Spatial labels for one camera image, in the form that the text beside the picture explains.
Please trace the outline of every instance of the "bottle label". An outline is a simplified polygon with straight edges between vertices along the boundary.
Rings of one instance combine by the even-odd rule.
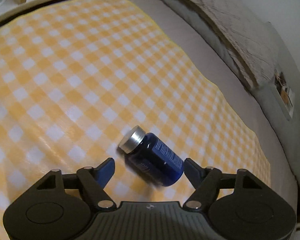
[[[181,170],[183,160],[176,155],[168,146],[165,145],[160,139],[157,140],[152,150],[159,156],[163,157],[163,160],[169,164],[172,164],[174,170]]]
[[[143,172],[148,172],[149,166],[146,165],[145,163],[135,163],[135,165],[138,167],[139,170],[143,171]]]

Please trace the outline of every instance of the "gray mattress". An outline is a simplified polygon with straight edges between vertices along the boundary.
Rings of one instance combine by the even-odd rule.
[[[297,182],[277,135],[255,98],[244,89],[238,78],[205,40],[162,1],[130,1],[148,14],[184,50],[198,70],[219,87],[234,111],[256,133],[271,164],[272,189],[296,210]]]

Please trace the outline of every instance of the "white blanket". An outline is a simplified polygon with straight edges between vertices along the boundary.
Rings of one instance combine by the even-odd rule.
[[[227,46],[248,89],[272,79],[277,62],[277,45],[264,23],[240,0],[182,2],[198,13]]]

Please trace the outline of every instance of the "blue plastic bottle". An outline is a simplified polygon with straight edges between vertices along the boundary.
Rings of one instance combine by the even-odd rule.
[[[183,161],[153,133],[135,126],[119,143],[128,160],[158,184],[170,186],[183,173]]]

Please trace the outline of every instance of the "small label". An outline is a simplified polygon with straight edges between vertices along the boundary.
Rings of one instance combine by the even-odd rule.
[[[149,205],[147,205],[147,206],[146,206],[146,208],[147,208],[147,209],[149,209],[149,210],[151,210],[151,209],[154,209],[154,208],[155,208],[155,206],[154,206],[154,205],[152,205],[152,204],[149,204]]]
[[[147,172],[150,170],[149,167],[144,163],[138,163],[138,164],[136,164],[136,166],[138,167],[139,170],[141,170],[143,172]]]
[[[154,149],[156,149],[158,152],[160,152],[164,157],[166,157],[178,169],[181,169],[182,164],[183,164],[182,159],[178,155],[176,155],[168,146],[166,146],[163,141],[158,139],[154,146]]]

